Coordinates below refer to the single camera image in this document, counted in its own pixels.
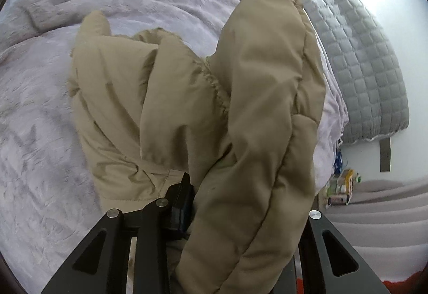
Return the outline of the khaki puffer jacket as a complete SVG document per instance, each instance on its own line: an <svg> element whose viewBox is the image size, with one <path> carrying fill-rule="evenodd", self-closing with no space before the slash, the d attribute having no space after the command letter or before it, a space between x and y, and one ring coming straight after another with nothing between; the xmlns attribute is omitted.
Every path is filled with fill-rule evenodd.
<svg viewBox="0 0 428 294"><path fill-rule="evenodd" d="M104 210L138 210L190 176L196 215L173 287L270 292L314 201L326 92L300 0L241 0L205 58L164 29L113 35L91 12L69 90Z"/></svg>

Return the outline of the bottles on bedside shelf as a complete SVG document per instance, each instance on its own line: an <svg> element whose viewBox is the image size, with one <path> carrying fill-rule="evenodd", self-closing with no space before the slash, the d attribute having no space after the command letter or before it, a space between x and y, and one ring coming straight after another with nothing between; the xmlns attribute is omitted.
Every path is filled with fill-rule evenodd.
<svg viewBox="0 0 428 294"><path fill-rule="evenodd" d="M354 187L360 182L360 174L354 169L345 167L342 151L337 149L333 174L321 191L324 208L328 209L330 206L347 206L353 197Z"/></svg>

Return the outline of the lavender plush bedspread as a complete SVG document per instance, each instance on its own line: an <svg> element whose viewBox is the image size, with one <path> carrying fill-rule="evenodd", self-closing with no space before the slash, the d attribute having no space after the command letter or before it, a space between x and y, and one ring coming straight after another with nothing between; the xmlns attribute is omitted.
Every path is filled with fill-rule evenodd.
<svg viewBox="0 0 428 294"><path fill-rule="evenodd" d="M40 293L100 215L72 122L69 52L102 9L119 32L160 26L211 53L237 0L8 0L1 11L1 253Z"/></svg>

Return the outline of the grey quilted headboard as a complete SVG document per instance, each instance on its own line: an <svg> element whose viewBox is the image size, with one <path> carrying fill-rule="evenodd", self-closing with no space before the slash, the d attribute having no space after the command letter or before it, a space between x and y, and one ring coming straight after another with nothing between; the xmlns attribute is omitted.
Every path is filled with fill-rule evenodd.
<svg viewBox="0 0 428 294"><path fill-rule="evenodd" d="M408 97L394 48L360 0L302 0L348 112L342 140L388 138L409 125Z"/></svg>

